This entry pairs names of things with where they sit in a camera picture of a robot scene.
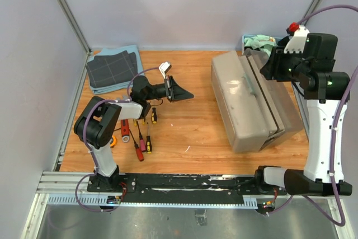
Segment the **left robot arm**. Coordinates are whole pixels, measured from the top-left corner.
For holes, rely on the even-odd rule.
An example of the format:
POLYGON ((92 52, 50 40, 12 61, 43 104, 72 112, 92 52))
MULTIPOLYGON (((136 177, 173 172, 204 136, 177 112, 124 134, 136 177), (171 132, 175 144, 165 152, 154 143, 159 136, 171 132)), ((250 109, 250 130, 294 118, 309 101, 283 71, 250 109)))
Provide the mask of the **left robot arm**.
POLYGON ((91 98, 74 124, 74 133, 86 145, 95 164, 87 190, 119 192, 123 186, 124 177, 110 147, 118 121, 145 118, 151 108, 150 100, 167 98, 176 102, 193 97, 194 94, 179 86, 172 76, 165 76, 164 82, 157 85, 150 84, 144 76, 137 76, 127 100, 91 98))

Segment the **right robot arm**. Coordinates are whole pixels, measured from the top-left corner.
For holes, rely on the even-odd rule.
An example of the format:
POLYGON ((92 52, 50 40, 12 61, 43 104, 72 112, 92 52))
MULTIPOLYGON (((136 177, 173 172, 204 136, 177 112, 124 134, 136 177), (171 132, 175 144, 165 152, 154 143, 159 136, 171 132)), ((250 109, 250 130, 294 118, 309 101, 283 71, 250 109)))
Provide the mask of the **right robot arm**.
POLYGON ((309 151, 303 170, 260 166, 253 187, 267 194, 274 186, 290 195, 350 196, 352 185, 341 165, 342 124, 352 79, 334 71, 338 38, 332 34, 298 31, 272 49, 260 73, 267 80, 297 82, 309 115, 309 151))

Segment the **red handled adjustable wrench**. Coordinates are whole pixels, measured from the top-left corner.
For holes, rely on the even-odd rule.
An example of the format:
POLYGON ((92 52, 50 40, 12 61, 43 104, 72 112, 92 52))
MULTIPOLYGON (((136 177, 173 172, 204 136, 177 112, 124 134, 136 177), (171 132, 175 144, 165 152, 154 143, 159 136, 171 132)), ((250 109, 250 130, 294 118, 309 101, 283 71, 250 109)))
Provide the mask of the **red handled adjustable wrench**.
POLYGON ((124 112, 120 113, 120 125, 121 125, 121 138, 124 143, 127 143, 130 140, 129 137, 129 123, 128 123, 128 108, 127 105, 124 106, 124 112))

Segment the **grey plastic tool box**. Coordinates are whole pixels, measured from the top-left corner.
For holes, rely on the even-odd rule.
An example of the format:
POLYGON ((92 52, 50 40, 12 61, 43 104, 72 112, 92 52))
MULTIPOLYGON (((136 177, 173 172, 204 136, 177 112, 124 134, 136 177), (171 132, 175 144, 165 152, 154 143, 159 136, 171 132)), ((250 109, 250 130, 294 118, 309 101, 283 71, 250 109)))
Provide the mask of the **grey plastic tool box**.
POLYGON ((235 153, 276 146, 303 129, 303 122, 282 82, 260 73, 269 56, 246 49, 211 60, 211 85, 229 144, 235 153))

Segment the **yellow handled pliers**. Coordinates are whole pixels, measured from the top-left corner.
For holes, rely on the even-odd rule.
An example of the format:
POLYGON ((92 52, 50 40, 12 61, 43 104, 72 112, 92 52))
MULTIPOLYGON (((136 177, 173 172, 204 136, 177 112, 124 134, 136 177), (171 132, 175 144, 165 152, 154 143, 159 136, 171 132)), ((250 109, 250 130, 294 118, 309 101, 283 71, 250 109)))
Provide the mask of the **yellow handled pliers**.
POLYGON ((134 123, 135 126, 137 126, 139 124, 139 122, 141 122, 143 125, 146 124, 145 119, 142 119, 142 120, 135 119, 135 120, 133 120, 133 123, 134 123))

